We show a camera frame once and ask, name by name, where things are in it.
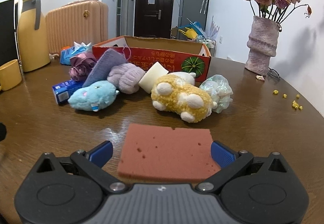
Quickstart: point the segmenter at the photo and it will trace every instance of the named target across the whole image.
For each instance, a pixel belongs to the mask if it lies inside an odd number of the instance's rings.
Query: yellow thermos
[[[38,69],[50,62],[41,0],[23,0],[17,37],[24,72]]]

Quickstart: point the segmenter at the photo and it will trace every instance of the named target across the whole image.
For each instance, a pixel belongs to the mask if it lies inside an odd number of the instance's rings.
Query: blue gripper pad
[[[221,167],[224,168],[234,162],[237,158],[237,153],[225,148],[218,141],[214,141],[210,148],[210,154],[213,160]]]
[[[105,141],[87,152],[86,158],[96,166],[102,168],[112,158],[113,147],[110,141]]]

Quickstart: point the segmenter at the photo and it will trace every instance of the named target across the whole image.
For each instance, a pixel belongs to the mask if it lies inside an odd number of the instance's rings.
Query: white soap bar
[[[140,80],[138,85],[145,90],[148,94],[151,93],[155,81],[166,74],[168,74],[169,71],[167,71],[159,62],[156,62],[149,70],[146,72],[144,77]]]

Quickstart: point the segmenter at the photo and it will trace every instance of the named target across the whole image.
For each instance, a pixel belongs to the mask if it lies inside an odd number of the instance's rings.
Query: light blue plush toy
[[[111,105],[119,91],[107,80],[93,83],[89,87],[78,89],[68,102],[77,110],[99,111]]]

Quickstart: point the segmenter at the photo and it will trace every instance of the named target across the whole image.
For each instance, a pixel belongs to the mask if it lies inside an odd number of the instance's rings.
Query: blue box
[[[75,91],[82,88],[83,83],[84,81],[77,82],[74,80],[68,80],[54,85],[52,88],[56,103],[62,104],[67,102]]]

